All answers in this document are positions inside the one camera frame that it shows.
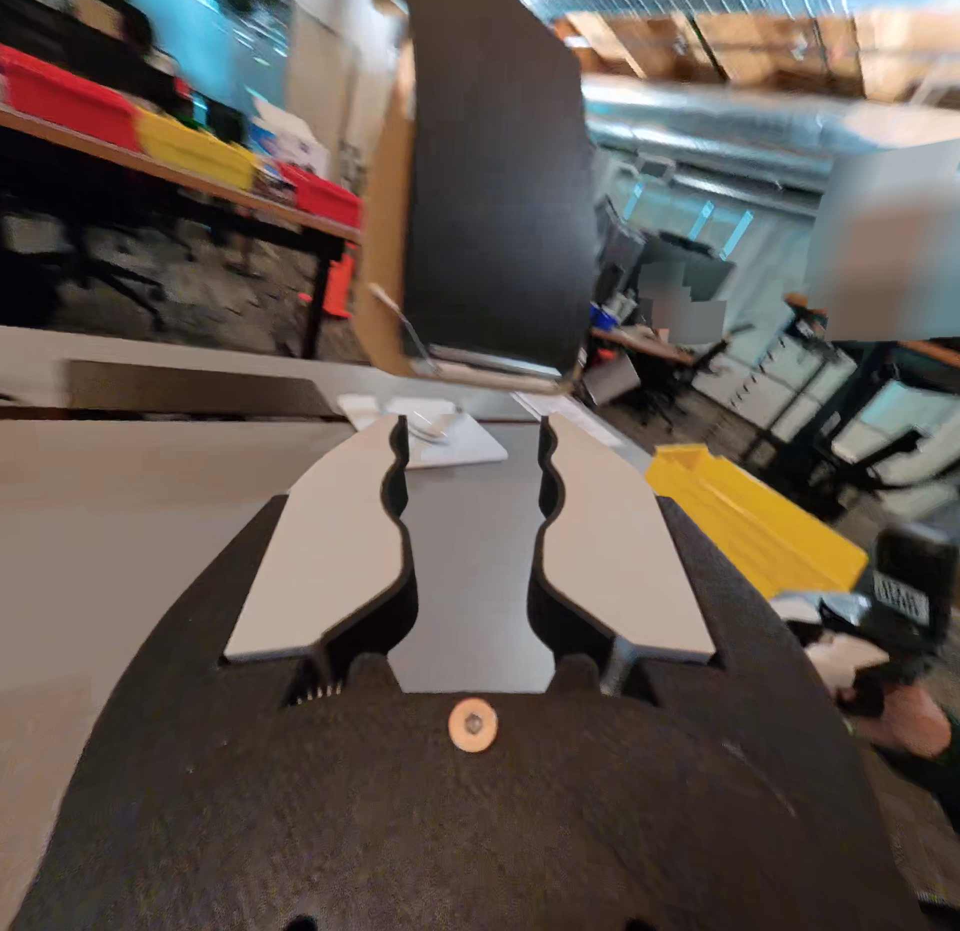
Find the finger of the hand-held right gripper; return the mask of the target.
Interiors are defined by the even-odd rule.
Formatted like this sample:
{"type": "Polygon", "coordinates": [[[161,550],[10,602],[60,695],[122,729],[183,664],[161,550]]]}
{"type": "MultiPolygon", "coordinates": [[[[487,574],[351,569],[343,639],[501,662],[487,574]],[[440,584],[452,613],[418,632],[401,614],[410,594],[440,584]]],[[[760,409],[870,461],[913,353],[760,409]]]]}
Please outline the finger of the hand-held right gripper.
{"type": "Polygon", "coordinates": [[[832,698],[853,689],[859,672],[890,661],[887,651],[850,634],[825,634],[804,653],[832,698]]]}
{"type": "Polygon", "coordinates": [[[771,608],[789,626],[822,628],[822,599],[823,593],[820,591],[781,592],[771,599],[771,608]]]}

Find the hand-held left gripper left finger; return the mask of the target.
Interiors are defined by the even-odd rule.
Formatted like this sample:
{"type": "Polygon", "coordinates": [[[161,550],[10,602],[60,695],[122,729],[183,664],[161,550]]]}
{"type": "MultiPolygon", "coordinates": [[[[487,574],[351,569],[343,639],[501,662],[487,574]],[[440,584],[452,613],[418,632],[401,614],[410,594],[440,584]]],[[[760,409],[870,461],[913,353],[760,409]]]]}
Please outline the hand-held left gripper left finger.
{"type": "Polygon", "coordinates": [[[409,531],[406,417],[388,413],[290,488],[223,649],[230,663],[350,669],[409,635],[419,600],[409,531]]]}

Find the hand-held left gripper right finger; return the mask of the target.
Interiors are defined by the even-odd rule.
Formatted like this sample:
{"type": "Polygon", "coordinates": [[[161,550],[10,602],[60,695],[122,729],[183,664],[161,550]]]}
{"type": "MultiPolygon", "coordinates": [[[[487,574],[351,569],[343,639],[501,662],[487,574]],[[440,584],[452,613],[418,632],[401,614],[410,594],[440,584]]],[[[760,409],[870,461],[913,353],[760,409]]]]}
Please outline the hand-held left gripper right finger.
{"type": "Polygon", "coordinates": [[[714,639],[642,471],[559,414],[540,421],[537,462],[528,622],[554,661],[709,664],[714,639]]]}

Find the person's right hand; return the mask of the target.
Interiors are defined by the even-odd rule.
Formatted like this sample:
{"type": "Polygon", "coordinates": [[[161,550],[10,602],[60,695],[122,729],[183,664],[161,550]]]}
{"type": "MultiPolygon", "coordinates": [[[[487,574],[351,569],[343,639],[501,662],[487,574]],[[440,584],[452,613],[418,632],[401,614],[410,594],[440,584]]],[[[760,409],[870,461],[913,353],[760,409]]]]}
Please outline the person's right hand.
{"type": "Polygon", "coordinates": [[[847,711],[856,738],[876,749],[921,759],[942,757],[954,730],[947,712],[922,686],[881,684],[882,709],[876,716],[847,711]]]}

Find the large yellow plastic bin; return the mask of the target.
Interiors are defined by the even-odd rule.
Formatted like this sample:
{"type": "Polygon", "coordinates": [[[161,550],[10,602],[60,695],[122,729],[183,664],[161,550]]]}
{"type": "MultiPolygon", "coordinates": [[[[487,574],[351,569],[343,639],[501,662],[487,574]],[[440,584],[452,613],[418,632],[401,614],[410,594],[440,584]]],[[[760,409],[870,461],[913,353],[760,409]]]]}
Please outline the large yellow plastic bin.
{"type": "Polygon", "coordinates": [[[766,599],[850,592],[869,564],[863,549],[705,445],[658,446],[645,476],[766,599]]]}

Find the white stand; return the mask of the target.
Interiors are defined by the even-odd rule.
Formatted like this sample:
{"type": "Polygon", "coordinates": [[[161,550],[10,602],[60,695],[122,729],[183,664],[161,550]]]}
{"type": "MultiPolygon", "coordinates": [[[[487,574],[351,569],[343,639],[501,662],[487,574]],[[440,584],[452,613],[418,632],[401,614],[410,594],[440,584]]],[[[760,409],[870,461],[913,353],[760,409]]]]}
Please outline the white stand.
{"type": "MultiPolygon", "coordinates": [[[[569,382],[564,378],[534,374],[533,366],[522,361],[507,362],[497,368],[438,358],[387,291],[378,284],[367,284],[366,300],[397,319],[402,334],[414,347],[415,359],[409,359],[407,364],[416,380],[505,391],[509,395],[524,392],[562,396],[568,388],[569,382]]],[[[393,397],[382,404],[371,395],[347,393],[337,398],[337,405],[358,432],[387,416],[405,418],[411,469],[496,464],[508,458],[504,447],[465,410],[459,399],[393,397]]]]}

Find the white drawer cabinets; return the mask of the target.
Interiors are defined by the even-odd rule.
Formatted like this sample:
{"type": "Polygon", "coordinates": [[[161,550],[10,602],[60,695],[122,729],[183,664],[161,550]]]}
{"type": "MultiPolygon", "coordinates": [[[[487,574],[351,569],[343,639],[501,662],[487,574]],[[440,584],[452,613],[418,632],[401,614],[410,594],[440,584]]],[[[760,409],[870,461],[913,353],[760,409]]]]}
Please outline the white drawer cabinets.
{"type": "Polygon", "coordinates": [[[786,451],[792,480],[864,477],[880,493],[958,481],[958,352],[930,342],[807,349],[782,334],[753,363],[717,355],[693,388],[752,426],[745,460],[786,451]]]}

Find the wooden desk black legs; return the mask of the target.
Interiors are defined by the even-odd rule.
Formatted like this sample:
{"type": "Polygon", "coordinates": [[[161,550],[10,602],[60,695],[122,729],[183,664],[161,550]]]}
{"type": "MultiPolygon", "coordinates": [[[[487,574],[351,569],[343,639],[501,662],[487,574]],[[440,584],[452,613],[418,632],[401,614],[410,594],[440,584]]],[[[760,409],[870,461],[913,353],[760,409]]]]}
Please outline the wooden desk black legs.
{"type": "Polygon", "coordinates": [[[330,266],[341,259],[347,244],[359,246],[361,234],[357,228],[274,201],[260,193],[234,188],[6,105],[1,107],[1,125],[6,131],[34,141],[174,186],[176,194],[161,204],[164,212],[174,217],[311,255],[316,266],[298,354],[308,361],[317,358],[318,340],[325,320],[324,301],[330,266]]]}

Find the red plastic bin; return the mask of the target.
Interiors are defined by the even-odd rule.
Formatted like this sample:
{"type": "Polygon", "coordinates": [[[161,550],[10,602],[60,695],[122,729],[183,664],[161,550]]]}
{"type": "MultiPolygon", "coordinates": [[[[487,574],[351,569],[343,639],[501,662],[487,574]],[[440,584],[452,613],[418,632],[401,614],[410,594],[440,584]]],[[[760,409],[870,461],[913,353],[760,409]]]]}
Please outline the red plastic bin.
{"type": "Polygon", "coordinates": [[[139,153],[137,109],[121,93],[1,46],[2,101],[12,110],[139,153]]]}
{"type": "Polygon", "coordinates": [[[350,229],[360,229],[363,217],[360,197],[295,165],[280,162],[277,168],[294,190],[297,209],[350,229]]]}

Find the black tan-edged board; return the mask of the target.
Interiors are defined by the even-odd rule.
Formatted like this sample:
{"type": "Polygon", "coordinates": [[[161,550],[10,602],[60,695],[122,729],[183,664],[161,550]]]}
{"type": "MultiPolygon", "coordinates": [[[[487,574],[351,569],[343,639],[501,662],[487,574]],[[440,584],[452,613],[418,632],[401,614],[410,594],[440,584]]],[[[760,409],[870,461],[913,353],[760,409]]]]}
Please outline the black tan-edged board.
{"type": "Polygon", "coordinates": [[[581,67],[522,0],[405,0],[353,329],[396,377],[564,394],[597,229],[581,67]]]}

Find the small yellow plastic bin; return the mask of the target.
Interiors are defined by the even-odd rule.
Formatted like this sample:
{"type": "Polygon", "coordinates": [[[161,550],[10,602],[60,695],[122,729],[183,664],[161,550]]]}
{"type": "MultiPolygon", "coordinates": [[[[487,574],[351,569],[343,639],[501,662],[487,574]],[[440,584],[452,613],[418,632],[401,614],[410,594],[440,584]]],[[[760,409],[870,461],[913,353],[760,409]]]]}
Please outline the small yellow plastic bin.
{"type": "Polygon", "coordinates": [[[139,107],[134,127],[141,151],[152,159],[237,190],[254,187],[258,159],[245,147],[139,107]]]}

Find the silver ventilation ducts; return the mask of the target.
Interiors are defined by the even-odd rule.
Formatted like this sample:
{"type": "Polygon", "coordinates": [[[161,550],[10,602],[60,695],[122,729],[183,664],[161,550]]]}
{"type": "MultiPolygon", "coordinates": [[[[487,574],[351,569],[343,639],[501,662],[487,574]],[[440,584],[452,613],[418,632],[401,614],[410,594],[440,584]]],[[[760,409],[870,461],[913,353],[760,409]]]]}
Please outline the silver ventilation ducts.
{"type": "Polygon", "coordinates": [[[586,127],[599,145],[663,154],[747,176],[823,182],[834,160],[958,140],[954,110],[726,86],[582,78],[586,127]]]}

